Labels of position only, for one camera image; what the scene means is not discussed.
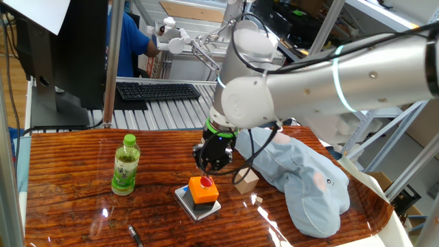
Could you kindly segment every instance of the white paper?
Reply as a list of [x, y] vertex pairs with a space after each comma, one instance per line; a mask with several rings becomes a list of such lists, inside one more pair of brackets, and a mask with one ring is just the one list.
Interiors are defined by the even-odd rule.
[[3, 0], [11, 8], [58, 35], [70, 0]]

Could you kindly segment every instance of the wood grain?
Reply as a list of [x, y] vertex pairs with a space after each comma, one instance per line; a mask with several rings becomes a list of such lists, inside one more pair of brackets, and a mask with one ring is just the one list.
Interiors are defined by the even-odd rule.
[[209, 10], [205, 8], [197, 8], [190, 5], [170, 3], [167, 1], [161, 1], [163, 9], [169, 16], [182, 17], [201, 21], [212, 21], [221, 23], [224, 18], [224, 14], [218, 10]]
[[[315, 151], [330, 158], [306, 127], [284, 128]], [[129, 196], [111, 191], [115, 149], [123, 136], [137, 136], [141, 159], [137, 183]], [[215, 177], [222, 208], [193, 222], [177, 203], [174, 191], [199, 176], [192, 147], [201, 131], [88, 130], [33, 134], [26, 216], [27, 246], [136, 246], [131, 224], [144, 246], [337, 246], [370, 237], [388, 222], [392, 206], [348, 174], [350, 209], [341, 215], [337, 234], [317, 239], [293, 225], [283, 193], [262, 178], [252, 192], [263, 198], [259, 208], [241, 195], [230, 176]], [[243, 164], [235, 152], [233, 164]]]

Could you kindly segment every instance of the red cap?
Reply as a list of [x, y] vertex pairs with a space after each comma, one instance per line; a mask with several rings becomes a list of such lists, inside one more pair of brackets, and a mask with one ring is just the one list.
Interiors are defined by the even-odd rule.
[[209, 188], [210, 186], [213, 185], [212, 179], [205, 177], [205, 176], [200, 179], [200, 183], [203, 187], [206, 187], [206, 188]]

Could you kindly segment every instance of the light blue plush toy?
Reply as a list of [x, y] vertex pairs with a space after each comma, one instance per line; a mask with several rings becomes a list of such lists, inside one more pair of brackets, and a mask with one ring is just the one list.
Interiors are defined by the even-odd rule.
[[[270, 133], [263, 128], [252, 129], [255, 151]], [[236, 149], [244, 158], [251, 156], [247, 130], [238, 134]], [[297, 139], [277, 133], [253, 167], [285, 193], [289, 215], [301, 233], [329, 237], [340, 229], [340, 215], [349, 209], [349, 179], [328, 158]]]

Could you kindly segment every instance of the monitor stand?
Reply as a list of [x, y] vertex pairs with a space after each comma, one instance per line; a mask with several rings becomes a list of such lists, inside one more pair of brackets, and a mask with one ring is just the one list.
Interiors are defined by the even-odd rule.
[[36, 84], [32, 87], [31, 127], [88, 126], [87, 109], [81, 107], [79, 98], [55, 92], [51, 33], [29, 22], [29, 39]]
[[89, 126], [86, 108], [81, 107], [79, 98], [67, 93], [55, 93], [55, 104], [48, 105], [46, 97], [38, 94], [36, 86], [32, 87], [31, 127], [70, 127]]

